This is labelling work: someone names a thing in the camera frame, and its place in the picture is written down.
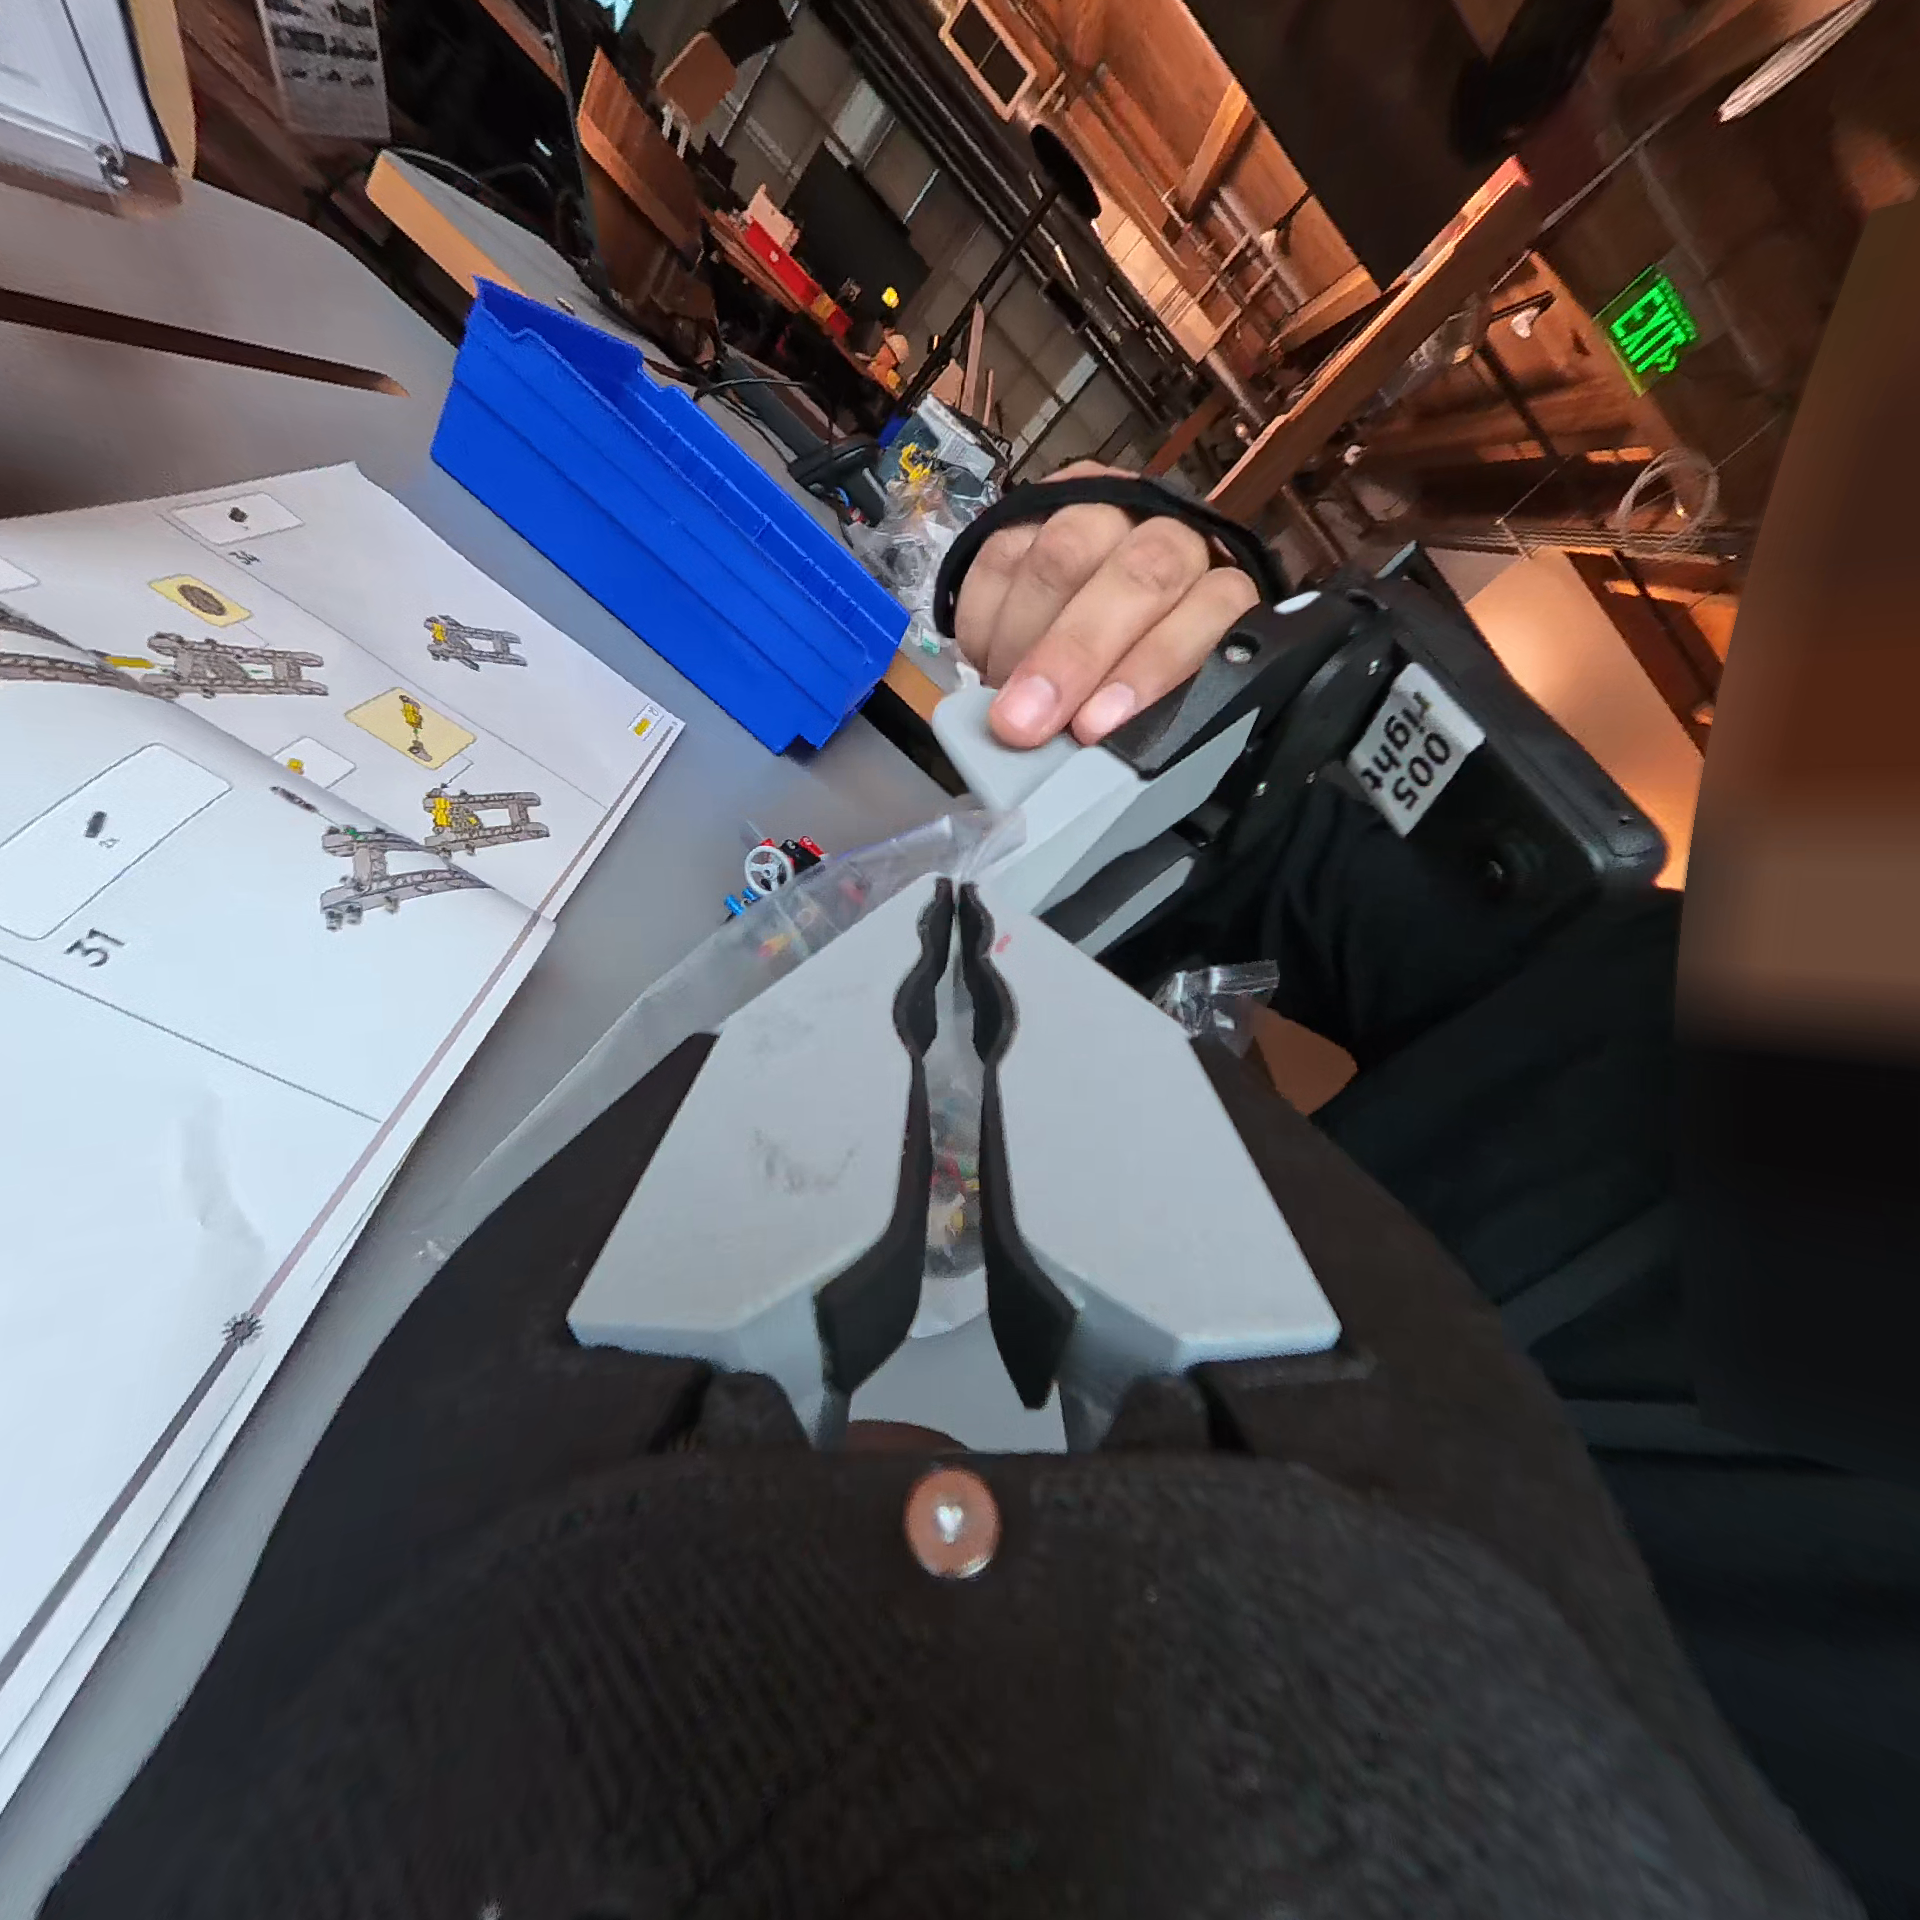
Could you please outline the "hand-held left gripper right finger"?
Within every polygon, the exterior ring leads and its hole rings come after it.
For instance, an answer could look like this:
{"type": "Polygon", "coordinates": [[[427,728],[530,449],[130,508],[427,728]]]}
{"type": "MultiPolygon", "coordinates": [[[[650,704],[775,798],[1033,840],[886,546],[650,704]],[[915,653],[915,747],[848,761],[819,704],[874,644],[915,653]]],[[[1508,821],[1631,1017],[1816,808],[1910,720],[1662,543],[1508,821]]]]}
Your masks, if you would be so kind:
{"type": "Polygon", "coordinates": [[[1204,1048],[1057,928],[957,884],[979,1244],[1024,1405],[1099,1451],[1143,1380],[1339,1351],[1339,1310],[1204,1048]]]}

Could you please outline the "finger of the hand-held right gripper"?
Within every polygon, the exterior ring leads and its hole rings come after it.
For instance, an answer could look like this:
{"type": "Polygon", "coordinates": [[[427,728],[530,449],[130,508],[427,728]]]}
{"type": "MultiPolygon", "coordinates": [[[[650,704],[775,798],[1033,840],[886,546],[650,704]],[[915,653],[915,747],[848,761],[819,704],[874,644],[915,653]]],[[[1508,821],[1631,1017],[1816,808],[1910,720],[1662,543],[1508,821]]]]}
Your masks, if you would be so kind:
{"type": "Polygon", "coordinates": [[[938,704],[938,747],[949,751],[957,791],[998,817],[1092,817],[1107,808],[1107,751],[1050,736],[1050,747],[999,747],[998,736],[998,686],[949,686],[938,704]]]}
{"type": "Polygon", "coordinates": [[[1024,751],[1024,914],[1050,914],[1078,884],[1099,884],[1113,854],[1172,831],[1194,808],[1216,798],[1232,751],[1255,747],[1261,704],[1159,704],[1107,747],[1033,747],[1024,751]]]}

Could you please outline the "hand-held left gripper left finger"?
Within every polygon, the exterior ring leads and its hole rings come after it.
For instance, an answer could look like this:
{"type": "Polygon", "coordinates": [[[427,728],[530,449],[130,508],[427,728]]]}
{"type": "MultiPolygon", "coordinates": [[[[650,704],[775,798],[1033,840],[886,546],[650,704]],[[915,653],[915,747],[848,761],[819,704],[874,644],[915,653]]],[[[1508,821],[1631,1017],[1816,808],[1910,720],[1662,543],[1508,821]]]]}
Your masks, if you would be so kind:
{"type": "Polygon", "coordinates": [[[908,1348],[925,1298],[949,873],[908,884],[702,1036],[568,1327],[777,1380],[802,1439],[908,1348]]]}

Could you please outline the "clear plastic parts bag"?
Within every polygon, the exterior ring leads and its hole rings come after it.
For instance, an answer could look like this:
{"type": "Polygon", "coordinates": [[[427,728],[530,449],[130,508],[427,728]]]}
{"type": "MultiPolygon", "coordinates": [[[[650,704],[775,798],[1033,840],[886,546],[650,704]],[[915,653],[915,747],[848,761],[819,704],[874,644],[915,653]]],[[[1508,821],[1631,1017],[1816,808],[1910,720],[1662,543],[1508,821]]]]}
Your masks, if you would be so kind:
{"type": "Polygon", "coordinates": [[[508,1136],[508,1151],[480,1156],[480,1176],[444,1204],[417,1258],[417,1300],[444,1298],[444,1270],[459,1244],[480,1244],[488,1208],[511,1204],[558,1151],[577,1151],[620,1098],[638,1098],[650,1071],[693,1083],[702,1036],[744,1011],[759,982],[802,967],[819,941],[870,928],[886,903],[898,903],[925,873],[979,884],[999,852],[1024,852],[1024,821],[998,817],[945,817],[886,852],[819,854],[802,884],[754,903],[722,933],[702,933],[668,981],[650,981],[589,1051],[508,1136]]]}

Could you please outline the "person's right forearm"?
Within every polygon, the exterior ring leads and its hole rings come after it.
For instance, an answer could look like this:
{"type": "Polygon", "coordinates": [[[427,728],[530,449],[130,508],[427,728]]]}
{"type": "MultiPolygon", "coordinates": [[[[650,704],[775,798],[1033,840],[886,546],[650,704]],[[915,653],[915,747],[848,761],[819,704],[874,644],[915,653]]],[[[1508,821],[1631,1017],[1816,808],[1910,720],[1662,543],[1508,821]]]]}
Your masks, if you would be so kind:
{"type": "Polygon", "coordinates": [[[1607,967],[1618,948],[1657,948],[1657,981],[1674,981],[1674,941],[1676,892],[1662,884],[1598,903],[1479,903],[1399,840],[1378,808],[1315,779],[1255,854],[1125,933],[1107,967],[1148,998],[1172,967],[1272,957],[1272,1011],[1378,1071],[1413,1036],[1545,967],[1572,967],[1572,982],[1553,982],[1553,1017],[1562,1000],[1583,1017],[1607,1011],[1607,967]]]}

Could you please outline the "small lego wheel assembly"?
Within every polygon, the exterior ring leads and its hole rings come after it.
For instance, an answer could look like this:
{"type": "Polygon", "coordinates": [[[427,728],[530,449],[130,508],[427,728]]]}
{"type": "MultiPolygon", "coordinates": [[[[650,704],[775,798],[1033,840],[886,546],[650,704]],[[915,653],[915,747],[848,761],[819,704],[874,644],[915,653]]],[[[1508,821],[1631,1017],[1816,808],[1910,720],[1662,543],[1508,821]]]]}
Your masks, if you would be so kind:
{"type": "Polygon", "coordinates": [[[754,903],[791,892],[816,865],[819,865],[819,852],[802,831],[797,840],[754,840],[744,884],[727,892],[727,914],[744,914],[754,903]]]}

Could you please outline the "lego instruction booklet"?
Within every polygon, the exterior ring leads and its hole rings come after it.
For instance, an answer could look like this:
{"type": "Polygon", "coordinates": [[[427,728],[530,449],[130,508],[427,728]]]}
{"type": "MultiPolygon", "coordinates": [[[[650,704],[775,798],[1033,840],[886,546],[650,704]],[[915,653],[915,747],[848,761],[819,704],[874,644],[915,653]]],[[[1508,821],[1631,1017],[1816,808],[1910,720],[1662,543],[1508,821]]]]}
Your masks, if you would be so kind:
{"type": "Polygon", "coordinates": [[[349,466],[0,525],[0,1803],[678,728],[349,466]]]}

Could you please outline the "person's right hand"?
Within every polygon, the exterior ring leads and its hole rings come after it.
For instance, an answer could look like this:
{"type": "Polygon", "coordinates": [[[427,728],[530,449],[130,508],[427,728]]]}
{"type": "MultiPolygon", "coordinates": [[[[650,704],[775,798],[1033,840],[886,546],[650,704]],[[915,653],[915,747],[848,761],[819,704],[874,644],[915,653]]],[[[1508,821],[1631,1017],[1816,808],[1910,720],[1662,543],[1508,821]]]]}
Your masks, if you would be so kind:
{"type": "Polygon", "coordinates": [[[998,686],[998,736],[1033,751],[1170,704],[1255,607],[1261,586],[1194,525],[1057,508],[979,546],[945,635],[998,686]]]}

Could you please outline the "crinkled clear plastic bag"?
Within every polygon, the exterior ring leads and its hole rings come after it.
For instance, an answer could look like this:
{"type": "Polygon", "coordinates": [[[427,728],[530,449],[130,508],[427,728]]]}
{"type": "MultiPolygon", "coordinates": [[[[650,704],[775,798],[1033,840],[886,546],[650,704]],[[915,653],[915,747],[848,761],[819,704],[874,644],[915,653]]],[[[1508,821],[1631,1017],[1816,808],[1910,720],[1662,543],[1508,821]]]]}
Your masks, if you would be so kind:
{"type": "Polygon", "coordinates": [[[1255,1051],[1272,998],[1281,998],[1281,967],[1272,957],[1232,957],[1232,967],[1172,967],[1148,1000],[1194,1048],[1255,1051]]]}

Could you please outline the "blue plastic bin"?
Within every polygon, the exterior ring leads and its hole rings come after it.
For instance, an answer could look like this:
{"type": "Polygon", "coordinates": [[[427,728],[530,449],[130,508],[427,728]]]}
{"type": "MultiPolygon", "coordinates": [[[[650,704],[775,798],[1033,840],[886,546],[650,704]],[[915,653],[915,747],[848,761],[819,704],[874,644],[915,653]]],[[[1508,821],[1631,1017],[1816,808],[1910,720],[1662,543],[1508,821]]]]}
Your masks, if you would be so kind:
{"type": "Polygon", "coordinates": [[[833,747],[908,635],[693,396],[488,272],[427,457],[775,751],[833,747]]]}

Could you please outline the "green exit sign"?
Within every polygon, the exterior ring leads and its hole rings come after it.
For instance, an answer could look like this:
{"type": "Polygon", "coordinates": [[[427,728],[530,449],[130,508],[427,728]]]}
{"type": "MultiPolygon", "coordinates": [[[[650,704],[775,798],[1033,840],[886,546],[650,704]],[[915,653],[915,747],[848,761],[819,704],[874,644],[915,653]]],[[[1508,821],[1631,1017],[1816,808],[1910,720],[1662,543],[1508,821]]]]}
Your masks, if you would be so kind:
{"type": "Polygon", "coordinates": [[[1612,344],[1631,396],[1657,396],[1695,352],[1695,312],[1662,262],[1648,262],[1598,312],[1598,335],[1612,344]]]}

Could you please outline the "person's black clothing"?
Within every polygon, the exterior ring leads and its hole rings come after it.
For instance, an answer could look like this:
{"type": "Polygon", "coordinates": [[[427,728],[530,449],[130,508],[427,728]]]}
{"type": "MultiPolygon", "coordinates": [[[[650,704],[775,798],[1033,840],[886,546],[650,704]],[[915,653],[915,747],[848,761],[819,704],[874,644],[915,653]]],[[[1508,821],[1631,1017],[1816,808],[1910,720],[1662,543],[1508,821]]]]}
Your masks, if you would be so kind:
{"type": "MultiPolygon", "coordinates": [[[[1513,1300],[1674,1204],[1674,981],[1572,967],[1353,1071],[1324,1136],[1488,1298],[1513,1300]]],[[[1607,1451],[1657,1596],[1812,1843],[1873,1920],[1920,1912],[1920,1490],[1727,1439],[1607,1451]]]]}

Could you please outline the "black round ceiling fixture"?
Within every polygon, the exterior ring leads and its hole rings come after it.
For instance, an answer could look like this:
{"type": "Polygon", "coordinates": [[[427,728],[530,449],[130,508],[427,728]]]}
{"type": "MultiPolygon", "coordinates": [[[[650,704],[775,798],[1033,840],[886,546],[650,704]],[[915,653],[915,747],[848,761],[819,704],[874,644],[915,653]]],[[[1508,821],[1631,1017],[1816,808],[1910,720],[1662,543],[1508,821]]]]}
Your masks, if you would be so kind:
{"type": "Polygon", "coordinates": [[[1612,0],[1530,0],[1504,49],[1466,61],[1445,89],[1445,151],[1504,163],[1513,151],[1583,78],[1612,0]]]}

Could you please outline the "printed picture sheet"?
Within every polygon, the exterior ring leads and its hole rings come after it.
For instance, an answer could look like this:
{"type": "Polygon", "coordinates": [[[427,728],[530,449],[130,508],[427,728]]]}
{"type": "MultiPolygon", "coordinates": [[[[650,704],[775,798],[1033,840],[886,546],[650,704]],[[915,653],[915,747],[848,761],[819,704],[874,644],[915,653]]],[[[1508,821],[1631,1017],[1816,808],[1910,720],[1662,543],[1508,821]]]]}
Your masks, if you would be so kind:
{"type": "Polygon", "coordinates": [[[256,0],[256,28],[301,140],[391,140],[379,0],[256,0]]]}

